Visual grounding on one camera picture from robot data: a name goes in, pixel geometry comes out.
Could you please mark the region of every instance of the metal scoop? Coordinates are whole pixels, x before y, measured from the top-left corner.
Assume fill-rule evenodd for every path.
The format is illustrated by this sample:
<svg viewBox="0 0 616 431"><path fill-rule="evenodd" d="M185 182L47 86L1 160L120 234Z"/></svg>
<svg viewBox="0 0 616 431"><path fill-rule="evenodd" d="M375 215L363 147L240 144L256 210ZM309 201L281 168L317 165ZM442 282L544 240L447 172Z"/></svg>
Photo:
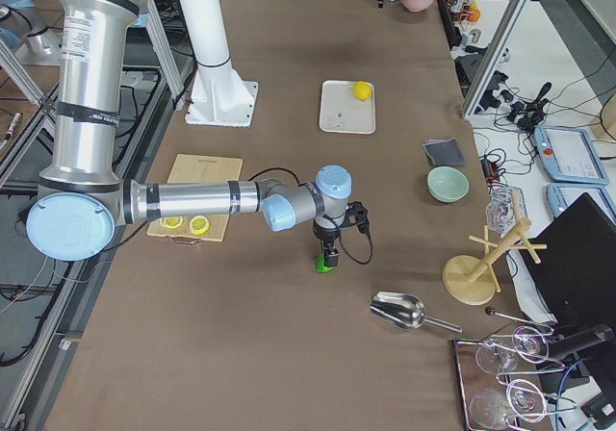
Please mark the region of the metal scoop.
<svg viewBox="0 0 616 431"><path fill-rule="evenodd" d="M424 322L462 333L462 327L425 314L424 303L412 294L379 292L372 297L370 310L402 330L415 330Z"/></svg>

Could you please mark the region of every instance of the tablet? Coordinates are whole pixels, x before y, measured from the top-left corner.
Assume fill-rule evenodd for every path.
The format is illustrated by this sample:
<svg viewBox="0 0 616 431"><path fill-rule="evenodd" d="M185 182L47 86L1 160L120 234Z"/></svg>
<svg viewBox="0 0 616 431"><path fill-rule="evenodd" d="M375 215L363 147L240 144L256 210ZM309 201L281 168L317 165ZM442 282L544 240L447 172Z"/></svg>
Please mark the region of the tablet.
<svg viewBox="0 0 616 431"><path fill-rule="evenodd" d="M554 217L558 217L585 192L592 197L612 222L616 223L616 206L607 189L600 184L548 184L546 194Z"/></svg>
<svg viewBox="0 0 616 431"><path fill-rule="evenodd" d="M599 155L583 128L540 125L535 128L534 138L543 166L554 181L609 184Z"/></svg>

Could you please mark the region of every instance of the mint green bowl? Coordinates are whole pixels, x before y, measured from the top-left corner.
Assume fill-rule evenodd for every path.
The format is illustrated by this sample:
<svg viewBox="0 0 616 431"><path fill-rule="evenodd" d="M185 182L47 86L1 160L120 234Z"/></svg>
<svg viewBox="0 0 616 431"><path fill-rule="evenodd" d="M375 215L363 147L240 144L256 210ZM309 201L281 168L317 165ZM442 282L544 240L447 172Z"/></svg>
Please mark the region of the mint green bowl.
<svg viewBox="0 0 616 431"><path fill-rule="evenodd" d="M427 174L427 189L437 200L455 202L469 193L469 180L451 166L437 166Z"/></svg>

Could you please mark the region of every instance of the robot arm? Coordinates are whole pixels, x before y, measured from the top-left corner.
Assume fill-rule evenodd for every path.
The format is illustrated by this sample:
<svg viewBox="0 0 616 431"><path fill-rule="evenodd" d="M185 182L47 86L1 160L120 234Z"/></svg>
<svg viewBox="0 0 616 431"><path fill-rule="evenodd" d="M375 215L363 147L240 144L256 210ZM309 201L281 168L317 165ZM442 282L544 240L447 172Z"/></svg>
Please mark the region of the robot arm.
<svg viewBox="0 0 616 431"><path fill-rule="evenodd" d="M41 17L32 0L0 0L0 41L11 49L26 44L27 63L57 59L59 40Z"/></svg>
<svg viewBox="0 0 616 431"><path fill-rule="evenodd" d="M112 156L119 82L126 30L140 0L60 2L65 18L53 158L40 173L26 225L37 249L83 260L104 249L117 226L162 216L263 212L273 231L314 219L321 242L323 233L332 241L340 228L354 225L347 215L351 178L336 165L320 170L314 183L292 188L277 180L142 185L118 179Z"/></svg>

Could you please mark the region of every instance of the green object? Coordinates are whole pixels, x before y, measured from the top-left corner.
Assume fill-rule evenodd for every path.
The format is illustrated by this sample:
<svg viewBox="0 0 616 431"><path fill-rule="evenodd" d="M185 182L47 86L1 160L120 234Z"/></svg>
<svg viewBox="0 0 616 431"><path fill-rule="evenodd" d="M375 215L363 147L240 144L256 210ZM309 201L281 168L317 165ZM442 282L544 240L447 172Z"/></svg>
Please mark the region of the green object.
<svg viewBox="0 0 616 431"><path fill-rule="evenodd" d="M469 180L451 166L438 166L427 175L427 189L437 200L455 202L469 193Z"/></svg>
<svg viewBox="0 0 616 431"><path fill-rule="evenodd" d="M325 265L325 257L322 255L322 253L315 260L315 267L317 268L317 272L320 272L321 274L325 274L326 272L329 272L331 269L333 269L333 267L327 267Z"/></svg>

